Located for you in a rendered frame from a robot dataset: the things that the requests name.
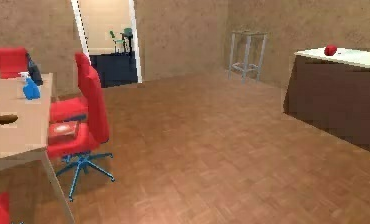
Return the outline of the grey metal stool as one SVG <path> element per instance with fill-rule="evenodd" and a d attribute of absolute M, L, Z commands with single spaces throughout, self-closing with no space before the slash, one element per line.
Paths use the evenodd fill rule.
<path fill-rule="evenodd" d="M 236 39 L 238 36 L 245 37 L 244 59 L 242 62 L 234 61 L 234 52 L 235 52 L 235 47 L 237 46 Z M 259 56 L 259 61 L 257 64 L 249 62 L 251 43 L 254 37 L 262 37 L 260 56 Z M 247 74 L 249 72 L 255 72 L 256 73 L 255 80 L 259 81 L 261 70 L 262 70 L 262 65 L 263 65 L 266 43 L 267 43 L 267 33 L 266 32 L 250 32 L 249 30 L 232 31 L 231 41 L 230 41 L 228 77 L 231 77 L 232 72 L 236 70 L 241 73 L 241 80 L 245 81 Z"/>

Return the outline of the red office chair blue base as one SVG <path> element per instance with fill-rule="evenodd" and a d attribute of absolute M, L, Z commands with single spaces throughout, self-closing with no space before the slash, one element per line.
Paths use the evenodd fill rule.
<path fill-rule="evenodd" d="M 99 148 L 102 144 L 109 141 L 110 131 L 107 119 L 104 94 L 101 88 L 101 82 L 97 71 L 94 68 L 89 69 L 85 77 L 85 91 L 88 103 L 87 120 L 78 122 L 78 132 L 75 139 L 47 145 L 47 154 L 49 158 L 60 157 L 66 166 L 56 172 L 59 176 L 68 170 L 75 169 L 72 184 L 68 194 L 70 202 L 74 200 L 74 192 L 81 172 L 88 174 L 88 168 L 106 175 L 112 182 L 114 176 L 94 163 L 94 160 L 113 157 L 110 152 L 93 154 L 92 151 Z"/>

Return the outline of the green chair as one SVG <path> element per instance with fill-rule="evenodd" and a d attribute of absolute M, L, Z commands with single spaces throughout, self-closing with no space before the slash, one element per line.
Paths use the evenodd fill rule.
<path fill-rule="evenodd" d="M 117 39 L 113 30 L 110 30 L 109 33 L 110 33 L 111 39 L 114 43 L 114 53 L 115 54 L 120 54 L 121 53 L 121 47 L 124 44 L 124 40 L 123 39 Z"/>

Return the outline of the red book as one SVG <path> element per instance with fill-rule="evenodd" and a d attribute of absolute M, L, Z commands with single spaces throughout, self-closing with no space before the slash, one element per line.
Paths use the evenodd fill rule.
<path fill-rule="evenodd" d="M 68 121 L 53 123 L 48 129 L 48 143 L 56 144 L 70 141 L 76 138 L 79 123 L 77 121 Z"/>

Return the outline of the dark brown counter white top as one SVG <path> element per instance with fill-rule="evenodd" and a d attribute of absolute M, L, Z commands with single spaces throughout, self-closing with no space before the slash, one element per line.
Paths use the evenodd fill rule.
<path fill-rule="evenodd" d="M 301 50 L 283 104 L 284 112 L 370 151 L 370 51 Z"/>

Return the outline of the black bag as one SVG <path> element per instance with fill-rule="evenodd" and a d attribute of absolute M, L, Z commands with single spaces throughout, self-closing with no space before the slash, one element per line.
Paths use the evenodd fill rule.
<path fill-rule="evenodd" d="M 32 60 L 29 53 L 26 53 L 26 59 L 27 59 L 27 69 L 28 69 L 31 79 L 35 82 L 37 86 L 42 85 L 43 80 L 41 77 L 41 72 L 38 66 Z"/>

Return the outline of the blue spray bottle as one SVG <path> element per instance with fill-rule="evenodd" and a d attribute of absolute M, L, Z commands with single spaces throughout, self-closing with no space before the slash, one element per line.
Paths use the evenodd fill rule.
<path fill-rule="evenodd" d="M 40 98 L 40 90 L 30 77 L 28 72 L 20 72 L 20 77 L 24 80 L 23 94 L 27 100 Z"/>

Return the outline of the light wooden table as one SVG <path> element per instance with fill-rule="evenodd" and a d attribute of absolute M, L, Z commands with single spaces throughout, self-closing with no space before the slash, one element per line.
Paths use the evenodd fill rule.
<path fill-rule="evenodd" d="M 0 170 L 40 160 L 68 223 L 75 224 L 47 154 L 53 74 L 43 74 L 42 79 L 41 97 L 36 100 L 24 97 L 23 80 L 20 77 L 0 79 L 0 115 L 18 116 L 16 122 L 0 125 Z"/>

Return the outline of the brown oval object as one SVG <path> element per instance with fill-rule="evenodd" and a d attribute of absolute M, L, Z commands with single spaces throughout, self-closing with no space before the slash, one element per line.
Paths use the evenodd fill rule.
<path fill-rule="evenodd" d="M 0 115 L 0 125 L 7 125 L 14 123 L 18 120 L 18 116 L 15 114 Z"/>

